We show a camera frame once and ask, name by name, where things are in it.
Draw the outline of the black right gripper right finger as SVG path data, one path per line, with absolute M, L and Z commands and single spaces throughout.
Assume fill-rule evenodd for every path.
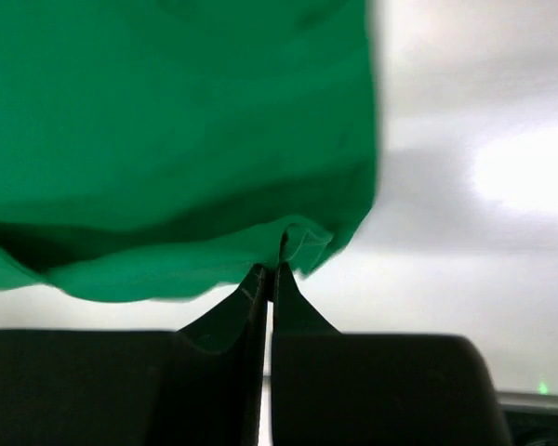
M 451 334 L 344 334 L 273 285 L 272 440 L 277 445 L 508 445 L 478 349 Z

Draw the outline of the green t shirt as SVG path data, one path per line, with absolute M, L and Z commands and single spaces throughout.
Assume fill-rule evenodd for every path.
M 310 274 L 377 175 L 363 1 L 0 1 L 0 291 Z

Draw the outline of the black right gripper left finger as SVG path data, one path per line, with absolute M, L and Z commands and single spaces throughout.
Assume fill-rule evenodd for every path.
M 0 445 L 253 445 L 266 273 L 176 331 L 0 330 Z

